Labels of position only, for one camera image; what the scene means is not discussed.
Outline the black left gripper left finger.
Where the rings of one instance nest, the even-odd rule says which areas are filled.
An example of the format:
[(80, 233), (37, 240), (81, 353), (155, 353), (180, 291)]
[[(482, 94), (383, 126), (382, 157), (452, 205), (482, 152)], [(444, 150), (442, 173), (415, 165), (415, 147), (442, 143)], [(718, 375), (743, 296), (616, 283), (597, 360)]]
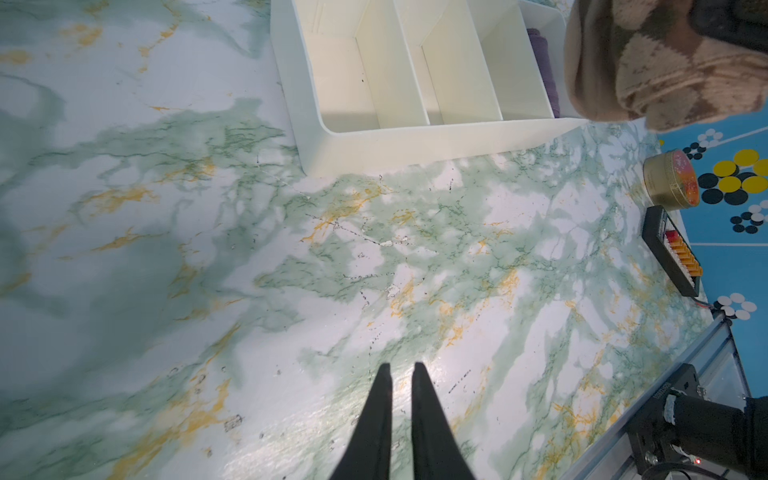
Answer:
[(331, 480), (388, 479), (392, 438), (392, 377), (390, 364), (382, 364), (347, 448)]

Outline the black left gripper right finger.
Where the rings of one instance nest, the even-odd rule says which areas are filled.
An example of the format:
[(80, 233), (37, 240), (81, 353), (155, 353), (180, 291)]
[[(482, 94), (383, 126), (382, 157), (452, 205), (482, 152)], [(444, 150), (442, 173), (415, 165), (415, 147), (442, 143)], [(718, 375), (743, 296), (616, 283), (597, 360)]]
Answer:
[(474, 480), (422, 362), (412, 373), (411, 410), (414, 478)]

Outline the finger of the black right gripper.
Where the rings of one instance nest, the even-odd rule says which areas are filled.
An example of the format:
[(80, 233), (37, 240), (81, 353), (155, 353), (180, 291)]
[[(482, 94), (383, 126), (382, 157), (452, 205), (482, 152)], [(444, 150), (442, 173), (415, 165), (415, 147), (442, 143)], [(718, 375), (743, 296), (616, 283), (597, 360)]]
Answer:
[(695, 0), (688, 20), (701, 36), (767, 52), (767, 0)]

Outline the beige argyle sock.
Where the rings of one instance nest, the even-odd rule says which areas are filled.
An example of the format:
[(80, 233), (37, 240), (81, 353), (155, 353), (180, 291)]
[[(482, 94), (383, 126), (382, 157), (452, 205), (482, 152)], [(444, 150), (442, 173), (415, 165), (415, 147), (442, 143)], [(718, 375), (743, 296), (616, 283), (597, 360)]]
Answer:
[(767, 56), (697, 33), (691, 1), (576, 1), (564, 41), (575, 110), (595, 122), (642, 118), (665, 133), (756, 112)]

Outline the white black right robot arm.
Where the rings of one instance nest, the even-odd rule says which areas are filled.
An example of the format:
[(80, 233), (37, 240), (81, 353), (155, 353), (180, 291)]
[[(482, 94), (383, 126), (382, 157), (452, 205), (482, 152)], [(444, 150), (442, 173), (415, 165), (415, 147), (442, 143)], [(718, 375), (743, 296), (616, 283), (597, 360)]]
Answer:
[[(667, 130), (751, 113), (767, 99), (767, 4), (764, 1), (672, 1), (663, 43), (680, 59), (665, 80)], [(742, 410), (678, 397), (675, 429), (682, 446), (754, 479), (767, 476), (767, 400)]]

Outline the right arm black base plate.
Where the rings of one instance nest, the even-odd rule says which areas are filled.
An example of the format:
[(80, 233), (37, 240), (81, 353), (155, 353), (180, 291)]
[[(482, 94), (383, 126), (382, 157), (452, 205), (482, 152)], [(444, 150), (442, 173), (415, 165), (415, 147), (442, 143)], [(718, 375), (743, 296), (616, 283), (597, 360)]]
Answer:
[(662, 382), (628, 422), (626, 433), (639, 475), (661, 463), (694, 462), (693, 456), (680, 446), (673, 425), (665, 420), (664, 408), (669, 395), (699, 397), (698, 389), (696, 368), (692, 364), (683, 363)]

